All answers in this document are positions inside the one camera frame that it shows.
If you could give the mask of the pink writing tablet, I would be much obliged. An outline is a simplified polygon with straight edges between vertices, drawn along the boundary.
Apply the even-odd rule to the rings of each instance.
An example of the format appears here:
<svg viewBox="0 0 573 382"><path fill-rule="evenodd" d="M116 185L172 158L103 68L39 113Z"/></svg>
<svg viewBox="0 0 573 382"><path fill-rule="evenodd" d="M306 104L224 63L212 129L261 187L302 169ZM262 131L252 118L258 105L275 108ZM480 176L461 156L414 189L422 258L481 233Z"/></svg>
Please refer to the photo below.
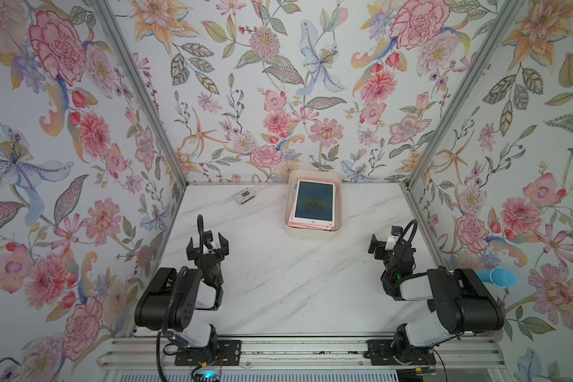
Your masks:
<svg viewBox="0 0 573 382"><path fill-rule="evenodd" d="M300 178L293 197L288 227L325 232L336 229L337 184L334 181Z"/></svg>

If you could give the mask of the cream plastic storage box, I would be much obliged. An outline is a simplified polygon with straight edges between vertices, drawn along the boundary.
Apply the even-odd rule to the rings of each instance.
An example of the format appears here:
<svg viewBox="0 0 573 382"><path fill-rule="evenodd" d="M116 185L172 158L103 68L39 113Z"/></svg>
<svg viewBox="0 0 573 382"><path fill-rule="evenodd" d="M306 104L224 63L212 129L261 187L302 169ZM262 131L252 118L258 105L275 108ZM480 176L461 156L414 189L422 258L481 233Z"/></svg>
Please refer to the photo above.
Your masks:
<svg viewBox="0 0 573 382"><path fill-rule="evenodd" d="M336 173L293 171L283 208L285 230L294 237L337 236L344 226L341 182Z"/></svg>

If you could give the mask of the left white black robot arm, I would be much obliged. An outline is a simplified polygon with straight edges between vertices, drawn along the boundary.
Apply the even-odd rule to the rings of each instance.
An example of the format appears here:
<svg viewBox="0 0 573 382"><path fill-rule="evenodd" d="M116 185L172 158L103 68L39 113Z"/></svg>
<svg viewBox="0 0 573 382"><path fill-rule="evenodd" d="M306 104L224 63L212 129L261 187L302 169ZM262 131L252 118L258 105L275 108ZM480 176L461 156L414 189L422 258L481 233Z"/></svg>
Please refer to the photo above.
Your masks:
<svg viewBox="0 0 573 382"><path fill-rule="evenodd" d="M217 311L224 297L221 262L229 254L229 241L202 232L199 246L189 242L187 259L193 267L161 267L135 308L135 324L156 332L156 353L175 357L176 366L238 366L241 342L221 340L216 328L196 312Z"/></svg>

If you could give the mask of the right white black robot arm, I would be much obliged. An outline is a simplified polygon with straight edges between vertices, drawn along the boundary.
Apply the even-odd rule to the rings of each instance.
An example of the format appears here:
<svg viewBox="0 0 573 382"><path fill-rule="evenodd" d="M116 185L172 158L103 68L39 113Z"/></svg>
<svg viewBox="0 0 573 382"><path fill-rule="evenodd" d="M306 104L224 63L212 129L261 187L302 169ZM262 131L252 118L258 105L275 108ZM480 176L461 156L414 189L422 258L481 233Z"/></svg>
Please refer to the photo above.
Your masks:
<svg viewBox="0 0 573 382"><path fill-rule="evenodd" d="M503 310L474 270L439 267L415 273L415 248L401 238L372 236L369 253L385 266L380 281L386 295L398 302L426 302L428 308L421 318L399 325L391 339L367 341L364 358L373 365L434 365L434 349L442 343L503 327Z"/></svg>

